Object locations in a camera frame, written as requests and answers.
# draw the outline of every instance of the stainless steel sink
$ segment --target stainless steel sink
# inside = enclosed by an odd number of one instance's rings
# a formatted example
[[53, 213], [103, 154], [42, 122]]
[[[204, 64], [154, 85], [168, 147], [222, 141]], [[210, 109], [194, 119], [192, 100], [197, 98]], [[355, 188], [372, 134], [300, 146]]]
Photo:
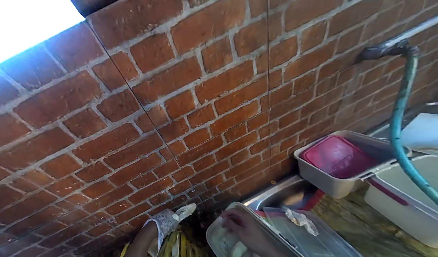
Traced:
[[263, 207], [280, 208], [285, 205], [299, 208], [309, 201], [316, 190], [317, 187], [299, 175], [295, 175], [247, 199], [243, 203], [252, 210], [260, 211], [263, 211]]

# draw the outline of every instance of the water hose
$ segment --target water hose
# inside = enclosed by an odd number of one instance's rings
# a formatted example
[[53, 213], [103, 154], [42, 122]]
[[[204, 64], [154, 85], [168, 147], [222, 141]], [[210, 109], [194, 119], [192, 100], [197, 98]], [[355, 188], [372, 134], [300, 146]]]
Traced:
[[414, 79], [416, 78], [417, 65], [419, 63], [419, 49], [417, 47], [407, 47], [402, 57], [406, 58], [405, 73], [393, 106], [390, 122], [390, 143], [392, 144], [393, 154], [403, 171], [410, 177], [412, 182], [438, 206], [438, 191], [430, 186], [427, 180], [417, 172], [416, 168], [406, 156], [400, 138], [403, 114], [405, 112], [406, 103], [411, 95]]

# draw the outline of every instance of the red handle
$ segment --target red handle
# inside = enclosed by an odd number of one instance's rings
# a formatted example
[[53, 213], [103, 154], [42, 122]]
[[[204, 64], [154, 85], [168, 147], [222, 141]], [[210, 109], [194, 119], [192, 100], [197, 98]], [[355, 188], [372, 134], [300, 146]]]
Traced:
[[367, 181], [372, 186], [374, 186], [375, 188], [377, 188], [378, 190], [380, 190], [381, 192], [386, 194], [388, 197], [392, 198], [394, 201], [398, 202], [401, 205], [408, 206], [408, 202], [407, 201], [405, 201], [403, 198], [401, 198], [400, 196], [398, 196], [395, 193], [393, 193], [391, 190], [388, 190], [387, 188], [382, 186], [382, 184], [379, 184], [378, 182], [376, 182], [374, 179], [368, 178]]

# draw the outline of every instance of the bright light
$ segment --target bright light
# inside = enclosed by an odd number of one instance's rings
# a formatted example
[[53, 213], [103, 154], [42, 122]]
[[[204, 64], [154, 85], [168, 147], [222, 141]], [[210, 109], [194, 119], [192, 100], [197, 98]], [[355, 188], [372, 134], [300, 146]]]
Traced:
[[83, 20], [70, 0], [0, 0], [0, 63]]

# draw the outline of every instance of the brick wall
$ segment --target brick wall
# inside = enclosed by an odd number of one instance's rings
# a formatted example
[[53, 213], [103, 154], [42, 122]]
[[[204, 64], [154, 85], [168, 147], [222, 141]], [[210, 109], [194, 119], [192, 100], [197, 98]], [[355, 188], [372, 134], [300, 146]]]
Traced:
[[[119, 0], [0, 64], [0, 256], [101, 252], [151, 215], [241, 200], [330, 131], [390, 115], [365, 46], [438, 0]], [[410, 105], [438, 96], [438, 26]]]

